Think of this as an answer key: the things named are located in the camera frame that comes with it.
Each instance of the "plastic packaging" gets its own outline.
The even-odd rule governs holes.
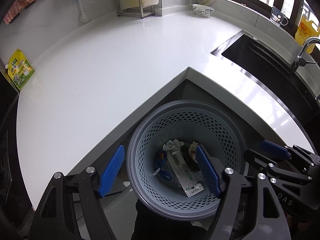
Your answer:
[[[195,140],[192,141],[190,148],[189,148],[189,154],[190,157],[197,163],[196,160],[196,148],[198,146],[198,143],[195,142]]]
[[[315,24],[314,21],[308,21],[306,15],[303,15],[301,18],[301,22],[299,24],[299,28],[296,32],[295,39],[296,41],[302,46],[305,40],[309,37],[319,37],[320,29],[319,26]],[[311,53],[315,47],[315,44],[311,44],[308,49],[307,53]]]
[[[190,149],[190,144],[184,143],[183,146],[181,147],[182,156],[191,172],[199,171],[200,170],[199,166],[194,161],[194,159],[190,156],[189,149]]]
[[[17,49],[9,59],[8,75],[19,90],[24,87],[34,72],[23,52]]]

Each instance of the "black sink basin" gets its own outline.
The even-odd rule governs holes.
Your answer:
[[[320,108],[314,95],[286,62],[242,32],[212,54],[227,58],[258,79],[266,91],[295,116],[298,125],[304,128],[315,148],[320,151],[319,133],[316,131],[320,127]]]

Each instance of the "trash can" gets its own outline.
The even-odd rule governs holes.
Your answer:
[[[169,219],[193,221],[215,214],[219,199],[204,190],[187,197],[183,190],[167,187],[152,174],[154,158],[168,140],[203,144],[226,167],[247,174],[246,149],[240,130],[220,109],[207,103],[178,100],[150,113],[134,131],[127,152],[127,171],[138,198],[153,212]]]

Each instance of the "pink towel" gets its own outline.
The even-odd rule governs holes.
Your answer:
[[[9,24],[19,12],[21,12],[28,4],[32,3],[33,1],[34,0],[15,0],[7,15],[4,17],[4,23]]]

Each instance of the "white bowl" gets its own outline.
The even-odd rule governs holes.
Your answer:
[[[214,10],[212,7],[201,4],[193,4],[192,9],[196,13],[196,15],[199,15],[201,17],[210,17]]]

